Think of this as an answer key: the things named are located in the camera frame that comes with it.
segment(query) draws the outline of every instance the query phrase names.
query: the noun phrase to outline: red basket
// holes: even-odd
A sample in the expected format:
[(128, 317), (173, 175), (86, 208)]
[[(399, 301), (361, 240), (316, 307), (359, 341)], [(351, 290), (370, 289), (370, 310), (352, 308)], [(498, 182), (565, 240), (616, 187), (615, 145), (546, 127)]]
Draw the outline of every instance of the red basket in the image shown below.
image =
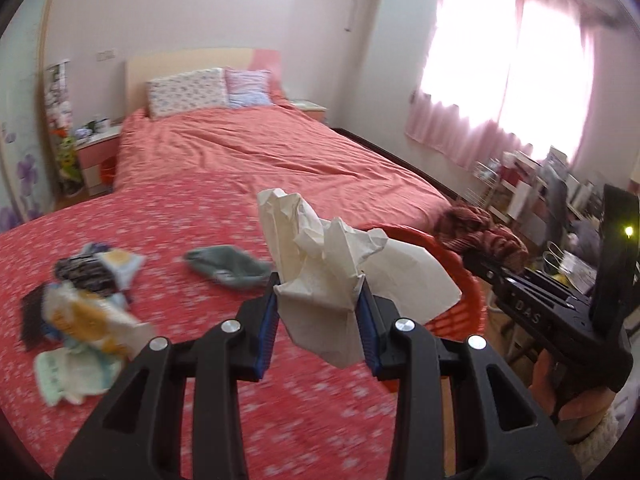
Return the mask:
[[(418, 231), (418, 229), (397, 225), (379, 225), (367, 227), (366, 230), (375, 227), (384, 230), (386, 235), (393, 240), (427, 249), (444, 267), (462, 292), (459, 302), (425, 325), (433, 335), (464, 341), (470, 335), (484, 333), (486, 322), (484, 295), (478, 279), (463, 267), (460, 256), (445, 249), (433, 236)], [(385, 386), (390, 392), (398, 390), (397, 381), (385, 381)]]
[(116, 166), (118, 159), (110, 156), (107, 160), (100, 164), (100, 180), (105, 186), (111, 186), (116, 178)]

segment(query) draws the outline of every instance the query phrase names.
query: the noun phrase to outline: purple flower decal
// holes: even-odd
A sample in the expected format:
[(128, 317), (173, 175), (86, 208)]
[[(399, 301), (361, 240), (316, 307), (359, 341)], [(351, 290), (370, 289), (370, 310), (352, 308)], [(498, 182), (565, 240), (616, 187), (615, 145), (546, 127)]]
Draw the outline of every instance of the purple flower decal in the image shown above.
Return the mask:
[(15, 140), (15, 134), (8, 134), (6, 132), (6, 123), (2, 123), (2, 140), (7, 144), (11, 144)]
[(20, 196), (20, 200), (22, 205), (27, 211), (27, 218), (31, 220), (35, 220), (36, 218), (40, 218), (42, 216), (42, 211), (40, 210), (40, 204), (38, 204), (35, 200), (33, 200), (33, 205), (29, 206), (29, 201), (24, 196)]
[(20, 219), (13, 207), (0, 208), (0, 233), (10, 231), (14, 227), (18, 227), (20, 224)]
[(36, 159), (30, 153), (24, 160), (18, 162), (18, 178), (20, 179), (20, 194), (31, 195), (34, 184), (38, 181), (38, 170), (36, 170)]

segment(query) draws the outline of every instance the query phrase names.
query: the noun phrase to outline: blue striped pillow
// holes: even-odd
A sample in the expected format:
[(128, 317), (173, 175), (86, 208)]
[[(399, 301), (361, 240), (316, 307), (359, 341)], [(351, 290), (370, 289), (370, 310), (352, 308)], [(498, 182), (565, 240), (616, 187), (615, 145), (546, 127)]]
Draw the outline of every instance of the blue striped pillow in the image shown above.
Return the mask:
[(273, 105), (269, 97), (271, 72), (268, 70), (227, 68), (225, 76), (230, 108)]

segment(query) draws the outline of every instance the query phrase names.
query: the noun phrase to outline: hand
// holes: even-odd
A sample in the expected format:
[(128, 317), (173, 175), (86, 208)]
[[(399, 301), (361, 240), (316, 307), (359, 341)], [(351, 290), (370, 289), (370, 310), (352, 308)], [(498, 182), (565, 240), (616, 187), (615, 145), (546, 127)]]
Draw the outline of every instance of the hand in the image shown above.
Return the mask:
[[(546, 350), (540, 353), (540, 357), (533, 368), (533, 382), (529, 391), (542, 407), (547, 415), (551, 415), (556, 405), (556, 394), (549, 381), (549, 373), (554, 360)], [(575, 399), (565, 404), (558, 414), (559, 420), (570, 420), (573, 418), (584, 418), (594, 415), (602, 410), (606, 410), (613, 402), (616, 394), (606, 386), (594, 388), (581, 393)]]

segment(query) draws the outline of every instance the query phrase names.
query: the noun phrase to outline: headboard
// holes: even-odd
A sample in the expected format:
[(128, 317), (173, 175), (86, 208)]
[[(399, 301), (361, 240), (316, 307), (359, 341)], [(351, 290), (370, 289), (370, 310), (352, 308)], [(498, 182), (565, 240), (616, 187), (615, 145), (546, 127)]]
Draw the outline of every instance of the headboard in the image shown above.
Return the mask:
[(180, 72), (230, 67), (237, 70), (270, 70), (280, 81), (280, 53), (259, 48), (200, 48), (158, 52), (127, 60), (127, 114), (146, 107), (146, 82)]

